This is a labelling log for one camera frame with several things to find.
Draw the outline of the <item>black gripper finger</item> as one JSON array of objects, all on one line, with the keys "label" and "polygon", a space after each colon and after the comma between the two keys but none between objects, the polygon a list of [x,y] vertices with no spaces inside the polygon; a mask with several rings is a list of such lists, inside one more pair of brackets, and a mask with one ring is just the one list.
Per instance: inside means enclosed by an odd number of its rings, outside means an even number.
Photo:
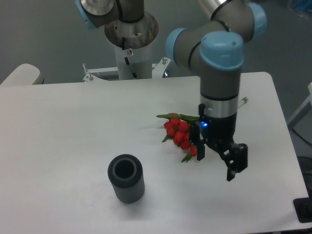
[{"label": "black gripper finger", "polygon": [[195,121],[190,125],[189,139],[195,145],[198,161],[201,161],[205,157],[205,139],[200,139],[200,136],[200,126],[198,121]]},{"label": "black gripper finger", "polygon": [[221,151],[221,159],[227,165],[227,181],[248,167],[248,146],[244,143],[230,143],[228,149]]}]

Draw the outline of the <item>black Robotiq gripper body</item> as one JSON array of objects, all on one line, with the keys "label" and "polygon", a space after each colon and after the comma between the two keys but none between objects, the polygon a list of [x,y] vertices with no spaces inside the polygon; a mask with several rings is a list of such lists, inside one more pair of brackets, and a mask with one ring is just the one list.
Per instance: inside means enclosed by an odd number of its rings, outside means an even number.
[{"label": "black Robotiq gripper body", "polygon": [[234,142],[237,113],[228,117],[210,117],[204,113],[205,107],[203,103],[198,106],[200,132],[207,146],[224,156]]}]

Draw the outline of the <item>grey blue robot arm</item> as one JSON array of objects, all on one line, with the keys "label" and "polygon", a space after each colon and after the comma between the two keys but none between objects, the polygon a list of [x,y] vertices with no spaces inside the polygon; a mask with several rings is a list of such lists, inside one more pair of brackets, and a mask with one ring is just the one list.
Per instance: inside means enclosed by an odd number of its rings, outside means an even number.
[{"label": "grey blue robot arm", "polygon": [[[121,80],[152,77],[148,47],[158,34],[158,23],[142,0],[77,0],[76,7],[90,29],[104,27],[116,47]],[[227,165],[227,180],[248,165],[248,147],[233,140],[238,109],[244,44],[263,34],[263,8],[242,0],[202,0],[209,22],[197,29],[178,28],[166,39],[167,57],[200,77],[199,116],[189,120],[190,142],[197,159],[205,147]]]}]

